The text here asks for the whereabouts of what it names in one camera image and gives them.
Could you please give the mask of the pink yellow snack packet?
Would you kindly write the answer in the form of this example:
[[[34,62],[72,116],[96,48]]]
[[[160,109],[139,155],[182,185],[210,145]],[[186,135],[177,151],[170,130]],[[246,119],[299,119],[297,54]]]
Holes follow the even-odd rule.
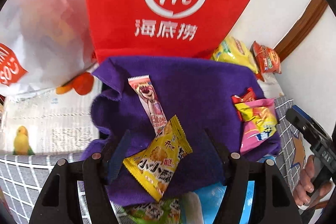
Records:
[[[277,118],[274,98],[240,102],[235,107],[243,122],[240,153],[244,155],[275,134]]]

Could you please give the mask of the small red snack packet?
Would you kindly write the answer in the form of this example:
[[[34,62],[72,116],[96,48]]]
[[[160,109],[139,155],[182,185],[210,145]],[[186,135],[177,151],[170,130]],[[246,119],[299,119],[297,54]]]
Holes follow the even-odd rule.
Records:
[[[252,87],[247,88],[246,93],[243,96],[233,95],[231,97],[232,103],[235,106],[239,103],[246,103],[257,100],[256,94],[254,93],[254,90]]]

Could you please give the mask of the yellow rice cracker packet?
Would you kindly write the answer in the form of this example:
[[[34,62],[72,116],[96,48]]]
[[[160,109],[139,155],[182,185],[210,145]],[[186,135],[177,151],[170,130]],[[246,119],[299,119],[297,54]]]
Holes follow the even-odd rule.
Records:
[[[158,202],[166,192],[180,161],[191,153],[193,149],[179,119],[173,116],[145,150],[125,158],[123,164]]]

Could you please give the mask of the long pink bear candy bar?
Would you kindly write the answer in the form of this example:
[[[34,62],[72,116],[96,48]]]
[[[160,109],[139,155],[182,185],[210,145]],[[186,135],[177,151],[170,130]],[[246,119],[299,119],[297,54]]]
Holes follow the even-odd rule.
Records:
[[[149,75],[128,78],[128,83],[139,96],[155,135],[159,135],[167,125],[167,119]]]

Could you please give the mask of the grey checked blanket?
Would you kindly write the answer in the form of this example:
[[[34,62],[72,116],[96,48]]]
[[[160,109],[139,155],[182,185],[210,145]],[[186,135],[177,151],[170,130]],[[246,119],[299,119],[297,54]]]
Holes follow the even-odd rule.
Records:
[[[82,157],[80,152],[33,154],[27,140],[25,127],[20,127],[17,130],[14,139],[14,152],[7,153],[1,150],[1,189],[5,192],[13,217],[18,223],[26,223],[30,219],[32,209],[47,177],[61,158],[70,162],[86,159]]]

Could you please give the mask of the orange red chips bag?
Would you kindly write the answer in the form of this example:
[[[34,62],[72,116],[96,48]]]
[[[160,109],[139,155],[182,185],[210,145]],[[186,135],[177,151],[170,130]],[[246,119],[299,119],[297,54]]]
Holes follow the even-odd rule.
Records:
[[[281,61],[275,50],[270,47],[260,45],[258,42],[254,41],[252,44],[252,51],[262,74],[281,74]]]

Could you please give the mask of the blue tissue box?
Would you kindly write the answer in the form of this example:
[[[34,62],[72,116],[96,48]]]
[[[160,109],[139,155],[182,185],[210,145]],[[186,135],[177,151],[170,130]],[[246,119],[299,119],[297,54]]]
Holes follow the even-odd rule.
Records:
[[[184,194],[180,198],[182,223],[213,223],[225,191],[219,182]]]

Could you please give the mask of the yellow chips bag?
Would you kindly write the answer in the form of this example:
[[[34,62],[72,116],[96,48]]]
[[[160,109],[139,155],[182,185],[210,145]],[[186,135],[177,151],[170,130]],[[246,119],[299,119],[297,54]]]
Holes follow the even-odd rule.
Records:
[[[211,55],[211,60],[248,67],[254,74],[259,73],[250,50],[243,42],[233,36],[227,36]]]

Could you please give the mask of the green rice cracker packet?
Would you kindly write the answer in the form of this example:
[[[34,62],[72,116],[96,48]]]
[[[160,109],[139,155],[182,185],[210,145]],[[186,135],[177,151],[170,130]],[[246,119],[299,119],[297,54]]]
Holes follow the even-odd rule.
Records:
[[[125,212],[135,223],[182,223],[178,198],[129,206],[125,208]]]

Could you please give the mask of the purple towel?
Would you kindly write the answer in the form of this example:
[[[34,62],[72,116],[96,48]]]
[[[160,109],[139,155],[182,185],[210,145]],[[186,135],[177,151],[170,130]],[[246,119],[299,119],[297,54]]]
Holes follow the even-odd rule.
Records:
[[[178,117],[193,152],[179,163],[165,198],[224,180],[222,162],[205,130],[214,141],[238,152],[243,127],[231,97],[243,95],[248,88],[258,99],[265,97],[249,68],[205,59],[115,56],[93,75],[106,85],[91,107],[92,122],[105,138],[92,141],[83,158],[101,151],[108,140],[120,139],[126,130],[132,134],[127,155],[142,151],[154,139],[150,119],[128,83],[130,77],[148,75],[166,118]]]

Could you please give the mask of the white Miniso plastic bag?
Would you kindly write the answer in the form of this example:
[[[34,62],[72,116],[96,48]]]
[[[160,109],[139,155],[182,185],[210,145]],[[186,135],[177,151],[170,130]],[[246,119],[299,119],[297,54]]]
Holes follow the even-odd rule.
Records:
[[[60,86],[93,64],[86,0],[7,0],[1,9],[1,94]]]

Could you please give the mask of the brown wooden door frame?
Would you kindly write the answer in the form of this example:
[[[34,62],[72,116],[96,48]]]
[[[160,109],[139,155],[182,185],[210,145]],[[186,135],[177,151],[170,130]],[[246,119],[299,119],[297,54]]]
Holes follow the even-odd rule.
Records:
[[[310,34],[327,7],[326,0],[311,0],[309,2],[302,16],[274,48],[281,61],[284,61]]]

